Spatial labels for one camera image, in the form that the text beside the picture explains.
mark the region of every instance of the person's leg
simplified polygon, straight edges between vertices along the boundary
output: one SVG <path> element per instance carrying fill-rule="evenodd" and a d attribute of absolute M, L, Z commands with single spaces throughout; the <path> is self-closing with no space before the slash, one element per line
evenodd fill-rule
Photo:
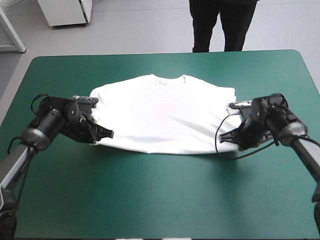
<path fill-rule="evenodd" d="M 209 52 L 212 30 L 219 14 L 217 0 L 189 0 L 190 13 L 193 18 L 193 53 Z"/>
<path fill-rule="evenodd" d="M 220 19 L 224 32 L 225 52 L 242 51 L 255 9 L 256 3 L 221 4 Z"/>

